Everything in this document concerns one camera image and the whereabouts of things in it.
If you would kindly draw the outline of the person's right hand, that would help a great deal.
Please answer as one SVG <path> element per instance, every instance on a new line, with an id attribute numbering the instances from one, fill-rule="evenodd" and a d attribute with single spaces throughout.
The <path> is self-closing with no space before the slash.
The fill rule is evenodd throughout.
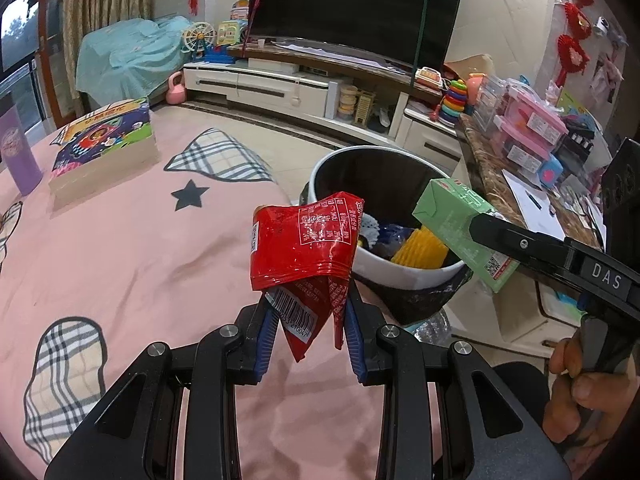
<path id="1" fill-rule="evenodd" d="M 601 413 L 586 445 L 603 446 L 615 434 L 639 388 L 636 363 L 629 359 L 625 373 L 588 373 L 582 367 L 579 332 L 560 341 L 549 363 L 555 374 L 551 399 L 544 410 L 542 429 L 552 442 L 561 443 L 580 425 L 578 408 Z"/>

